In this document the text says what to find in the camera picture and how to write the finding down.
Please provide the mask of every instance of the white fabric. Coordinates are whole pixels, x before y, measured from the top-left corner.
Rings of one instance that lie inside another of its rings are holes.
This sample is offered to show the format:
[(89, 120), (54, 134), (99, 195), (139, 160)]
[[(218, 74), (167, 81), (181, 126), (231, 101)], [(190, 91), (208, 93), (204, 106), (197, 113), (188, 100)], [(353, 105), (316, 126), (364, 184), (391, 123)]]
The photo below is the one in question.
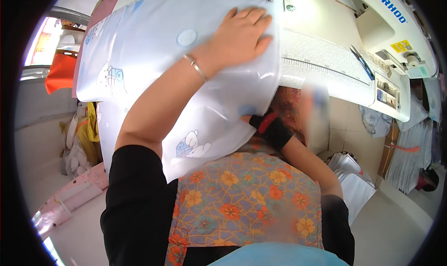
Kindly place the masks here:
[(80, 174), (92, 168), (92, 164), (87, 160), (87, 155), (82, 148), (77, 135), (73, 139), (71, 150), (64, 156), (65, 170), (71, 178), (76, 178)]
[(236, 151), (254, 134), (239, 117), (263, 115), (278, 87), (281, 0), (137, 0), (87, 32), (76, 93), (81, 101), (105, 101), (98, 104), (98, 122), (107, 172), (125, 110), (184, 53), (208, 39), (232, 7), (250, 5), (274, 17), (265, 32), (274, 39), (263, 55), (221, 71), (188, 102), (162, 143), (163, 170), (171, 181)]
[(342, 185), (343, 198), (349, 210), (348, 223), (351, 225), (355, 217), (376, 192), (368, 174), (364, 174), (360, 166), (348, 154), (340, 152), (333, 155), (328, 167), (335, 173)]
[(363, 180), (360, 175), (349, 173), (343, 169), (336, 170), (335, 174), (342, 185), (344, 201), (349, 210), (348, 224), (351, 226), (355, 217), (376, 190), (374, 186)]
[(71, 119), (70, 126), (68, 127), (67, 131), (67, 141), (65, 143), (69, 150), (71, 150), (71, 148), (73, 147), (73, 139), (75, 138), (76, 127), (78, 126), (78, 118), (76, 115), (77, 113), (75, 113), (75, 115)]
[(441, 117), (441, 85), (439, 79), (435, 78), (424, 78), (424, 85), (427, 91), (428, 104), (429, 104), (429, 118), (436, 122), (439, 122)]
[(420, 169), (427, 169), (431, 162), (433, 121), (426, 120), (399, 133), (397, 145), (403, 148), (420, 147), (419, 151), (395, 150), (385, 180), (405, 194), (417, 186)]
[(400, 131), (407, 131), (411, 127), (420, 123), (424, 119), (428, 117), (427, 111), (425, 111), (422, 106), (421, 101), (417, 98), (416, 95), (411, 94), (411, 110), (410, 110), (410, 120), (406, 123), (397, 120), (397, 125), (399, 126)]
[(359, 108), (366, 131), (374, 138), (385, 137), (390, 130), (393, 118), (365, 106), (359, 105)]

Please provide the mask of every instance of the black sleeve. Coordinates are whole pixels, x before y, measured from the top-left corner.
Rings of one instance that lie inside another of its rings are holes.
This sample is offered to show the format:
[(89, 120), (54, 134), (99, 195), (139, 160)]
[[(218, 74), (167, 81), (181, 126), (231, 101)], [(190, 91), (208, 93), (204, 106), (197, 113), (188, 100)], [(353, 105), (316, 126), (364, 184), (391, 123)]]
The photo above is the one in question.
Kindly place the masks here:
[(340, 197), (321, 196), (321, 224), (325, 250), (352, 266), (355, 241), (348, 223), (348, 207)]
[(164, 265), (177, 183), (166, 183), (151, 149), (130, 145), (115, 151), (101, 215), (110, 265)]

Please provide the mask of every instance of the jarhoo logo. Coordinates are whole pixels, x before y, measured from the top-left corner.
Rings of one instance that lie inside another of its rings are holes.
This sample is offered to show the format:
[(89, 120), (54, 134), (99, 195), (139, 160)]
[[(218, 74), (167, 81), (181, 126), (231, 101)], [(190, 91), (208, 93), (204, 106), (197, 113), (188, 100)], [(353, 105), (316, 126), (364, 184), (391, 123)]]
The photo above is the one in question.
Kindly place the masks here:
[(405, 17), (402, 15), (402, 13), (399, 12), (399, 10), (397, 9), (397, 7), (395, 7), (394, 4), (391, 3), (390, 0), (380, 0), (380, 1), (382, 1), (382, 3), (383, 3), (385, 6), (387, 6), (388, 9), (390, 9), (391, 12), (393, 12), (394, 16), (396, 16), (396, 17), (399, 19), (399, 21), (400, 21), (401, 23), (404, 23), (404, 22), (407, 21), (407, 20), (405, 19)]

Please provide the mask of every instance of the yellow warning label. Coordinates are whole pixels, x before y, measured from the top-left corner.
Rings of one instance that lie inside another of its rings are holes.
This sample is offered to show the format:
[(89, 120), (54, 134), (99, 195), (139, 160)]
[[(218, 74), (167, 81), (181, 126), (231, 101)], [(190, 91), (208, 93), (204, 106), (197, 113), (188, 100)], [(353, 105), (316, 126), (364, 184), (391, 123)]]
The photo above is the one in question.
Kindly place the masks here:
[(396, 44), (392, 44), (391, 47), (398, 53), (403, 53), (404, 51), (411, 51), (413, 49), (407, 40), (403, 40)]

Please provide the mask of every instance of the pink fabric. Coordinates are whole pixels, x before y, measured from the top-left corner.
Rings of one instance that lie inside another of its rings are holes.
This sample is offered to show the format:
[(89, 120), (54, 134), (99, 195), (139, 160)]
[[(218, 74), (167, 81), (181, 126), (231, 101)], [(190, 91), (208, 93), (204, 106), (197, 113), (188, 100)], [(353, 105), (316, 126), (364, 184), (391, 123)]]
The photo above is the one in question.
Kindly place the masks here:
[[(103, 18), (110, 15), (117, 1), (118, 0), (103, 0), (93, 12), (85, 32), (87, 33), (90, 30), (90, 28), (92, 28), (95, 24), (97, 24), (98, 22), (102, 21)], [(73, 75), (73, 89), (71, 90), (71, 96), (74, 98), (77, 98), (76, 86), (78, 83), (79, 65), (81, 63), (82, 47), (84, 46), (84, 39), (86, 36), (87, 34), (84, 34), (84, 38), (82, 39), (81, 48), (79, 49), (79, 54), (75, 65), (75, 74)]]
[(81, 174), (54, 193), (43, 204), (33, 222), (40, 235), (71, 218), (71, 211), (102, 193), (109, 186), (104, 163), (101, 162)]

